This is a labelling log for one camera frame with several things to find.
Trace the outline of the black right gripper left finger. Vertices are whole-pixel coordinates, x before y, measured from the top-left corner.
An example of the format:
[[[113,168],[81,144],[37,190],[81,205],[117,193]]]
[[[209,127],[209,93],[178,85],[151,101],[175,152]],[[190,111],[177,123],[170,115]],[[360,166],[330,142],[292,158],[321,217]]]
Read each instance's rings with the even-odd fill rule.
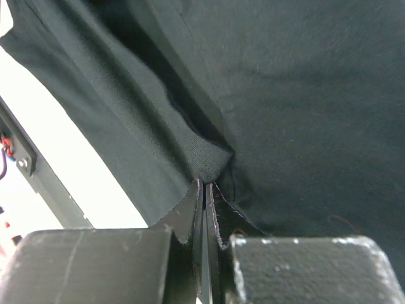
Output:
[[[1,276],[1,302],[195,303],[201,294],[203,183],[145,229],[35,231]]]

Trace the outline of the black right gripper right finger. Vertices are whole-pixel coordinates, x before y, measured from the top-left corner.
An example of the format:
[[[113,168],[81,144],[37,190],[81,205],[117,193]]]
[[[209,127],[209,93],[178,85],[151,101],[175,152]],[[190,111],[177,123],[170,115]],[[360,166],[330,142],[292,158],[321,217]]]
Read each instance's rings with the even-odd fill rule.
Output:
[[[262,235],[206,186],[208,303],[403,303],[383,250],[365,236]]]

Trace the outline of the black t shirt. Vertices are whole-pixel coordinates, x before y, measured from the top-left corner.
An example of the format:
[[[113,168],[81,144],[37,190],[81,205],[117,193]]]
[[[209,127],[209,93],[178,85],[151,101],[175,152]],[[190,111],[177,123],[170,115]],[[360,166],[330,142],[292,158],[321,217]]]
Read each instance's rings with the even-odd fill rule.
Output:
[[[92,226],[201,178],[271,236],[404,248],[403,1],[1,6],[1,94]]]

